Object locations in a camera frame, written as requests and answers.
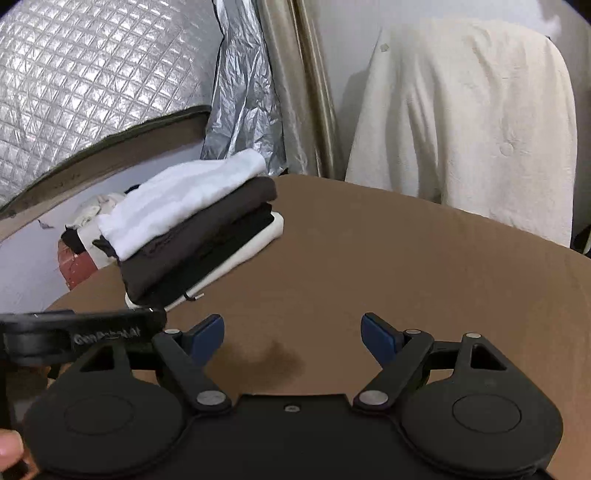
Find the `beige curtain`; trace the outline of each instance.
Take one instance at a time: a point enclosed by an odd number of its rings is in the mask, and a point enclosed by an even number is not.
[[[292,173],[345,178],[335,110],[306,0],[258,0]]]

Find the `white wall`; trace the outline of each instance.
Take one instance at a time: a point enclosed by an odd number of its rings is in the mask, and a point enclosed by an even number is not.
[[[201,156],[203,141],[196,142],[93,185],[42,215],[0,243],[0,312],[39,312],[68,291],[57,263],[57,241],[78,205],[101,193],[124,192],[177,163]]]
[[[562,0],[308,0],[315,10],[343,153],[349,156],[379,29],[425,17],[500,19],[549,36],[569,68],[577,106],[579,160],[574,230],[591,223],[589,27]]]

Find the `brown table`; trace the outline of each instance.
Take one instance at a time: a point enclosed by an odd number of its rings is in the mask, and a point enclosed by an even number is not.
[[[277,179],[283,237],[168,314],[188,329],[210,313],[226,340],[207,373],[232,394],[352,397],[379,366],[359,321],[373,311],[439,340],[485,335],[558,405],[564,436],[550,472],[591,473],[591,261],[465,212],[333,180]],[[125,308],[114,266],[52,305]]]

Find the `silver screw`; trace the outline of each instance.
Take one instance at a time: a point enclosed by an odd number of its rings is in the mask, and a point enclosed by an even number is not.
[[[380,390],[366,390],[361,392],[359,400],[366,405],[384,405],[388,401],[388,394]]]
[[[219,405],[226,401],[226,394],[224,392],[220,392],[219,390],[206,390],[205,392],[201,392],[197,395],[197,401],[201,405],[206,405],[208,407],[214,407],[215,405]]]

